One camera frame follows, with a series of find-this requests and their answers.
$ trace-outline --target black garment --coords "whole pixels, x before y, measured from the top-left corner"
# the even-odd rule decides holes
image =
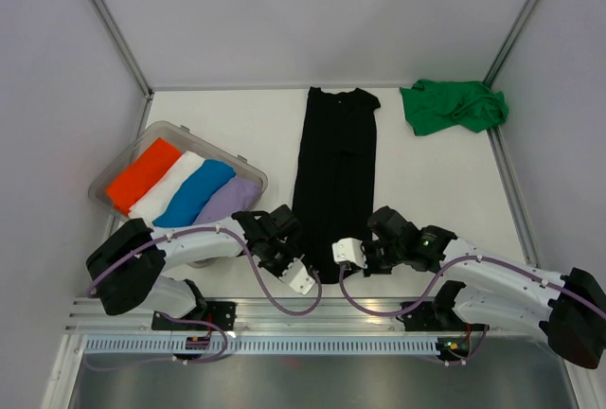
[[[375,187],[379,100],[364,90],[327,94],[310,89],[293,213],[303,225],[305,262],[323,283],[339,280],[331,245],[353,237],[371,240],[366,221],[372,214]]]

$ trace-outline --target folded t-shirt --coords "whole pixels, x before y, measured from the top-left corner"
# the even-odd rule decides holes
[[[186,151],[170,167],[166,174],[131,207],[129,218],[142,218],[153,222],[162,215],[169,202],[187,178],[199,169],[204,158],[193,151]]]
[[[210,197],[235,175],[236,172],[225,163],[206,160],[174,193],[167,210],[153,224],[159,227],[190,226]]]
[[[159,137],[105,188],[114,208],[124,215],[179,159],[181,152]]]
[[[246,210],[261,193],[261,187],[250,180],[234,177],[212,195],[194,224],[216,222],[232,213]]]

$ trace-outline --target lavender folded shirt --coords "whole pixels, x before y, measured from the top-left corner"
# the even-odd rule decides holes
[[[232,213],[246,210],[261,193],[261,187],[250,180],[234,177],[212,195],[194,224],[216,222]]]

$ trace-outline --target orange folded shirt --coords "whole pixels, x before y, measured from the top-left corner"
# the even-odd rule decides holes
[[[124,215],[179,159],[181,152],[161,137],[105,188],[114,208]]]

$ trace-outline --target crumpled green cloth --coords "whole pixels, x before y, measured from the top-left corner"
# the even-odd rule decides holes
[[[494,94],[479,81],[418,80],[412,89],[401,88],[400,92],[404,115],[416,136],[426,136],[456,124],[479,133],[508,118],[509,108],[503,93]]]

